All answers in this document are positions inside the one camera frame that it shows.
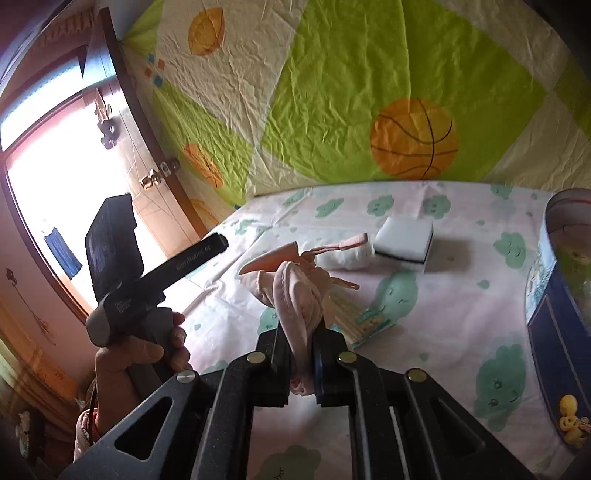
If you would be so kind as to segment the person's left hand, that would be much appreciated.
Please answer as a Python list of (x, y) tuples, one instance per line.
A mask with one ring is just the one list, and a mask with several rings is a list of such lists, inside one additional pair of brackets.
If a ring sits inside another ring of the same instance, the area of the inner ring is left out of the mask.
[(133, 374), (141, 372), (144, 366), (150, 369), (163, 356), (162, 346), (135, 336), (125, 337), (96, 353), (94, 425), (99, 434), (107, 433), (141, 403)]

